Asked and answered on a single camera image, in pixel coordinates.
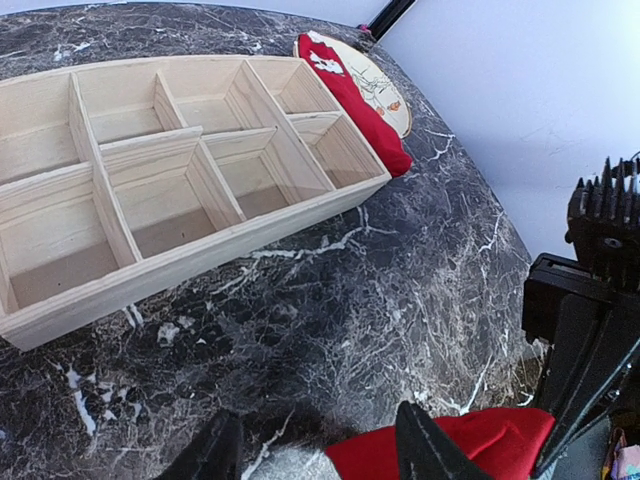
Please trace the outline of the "plain red sock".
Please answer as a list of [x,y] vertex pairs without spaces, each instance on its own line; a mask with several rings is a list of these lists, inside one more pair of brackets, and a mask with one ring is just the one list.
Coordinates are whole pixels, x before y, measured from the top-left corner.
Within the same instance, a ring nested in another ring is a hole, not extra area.
[[342,479],[527,479],[554,423],[537,408],[432,418],[404,401],[393,426],[325,453]]

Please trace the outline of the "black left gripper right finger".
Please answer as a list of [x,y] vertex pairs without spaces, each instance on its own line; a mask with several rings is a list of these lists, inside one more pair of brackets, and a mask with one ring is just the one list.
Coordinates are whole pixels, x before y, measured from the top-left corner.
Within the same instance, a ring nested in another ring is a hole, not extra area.
[[453,440],[417,404],[397,409],[395,441],[402,480],[489,480]]

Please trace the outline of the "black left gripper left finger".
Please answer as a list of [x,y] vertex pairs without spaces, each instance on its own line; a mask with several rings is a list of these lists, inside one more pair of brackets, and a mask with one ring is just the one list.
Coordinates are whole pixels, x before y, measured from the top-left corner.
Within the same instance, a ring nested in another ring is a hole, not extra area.
[[157,479],[240,479],[243,427],[239,416],[218,411]]

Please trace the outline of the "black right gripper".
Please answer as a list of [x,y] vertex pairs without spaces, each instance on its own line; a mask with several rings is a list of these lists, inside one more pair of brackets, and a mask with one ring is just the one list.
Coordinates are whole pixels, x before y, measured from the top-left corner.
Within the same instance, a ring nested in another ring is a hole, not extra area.
[[555,419],[535,463],[542,475],[612,410],[639,362],[639,267],[625,260],[593,274],[540,255],[524,283],[522,330],[552,347],[536,399]]

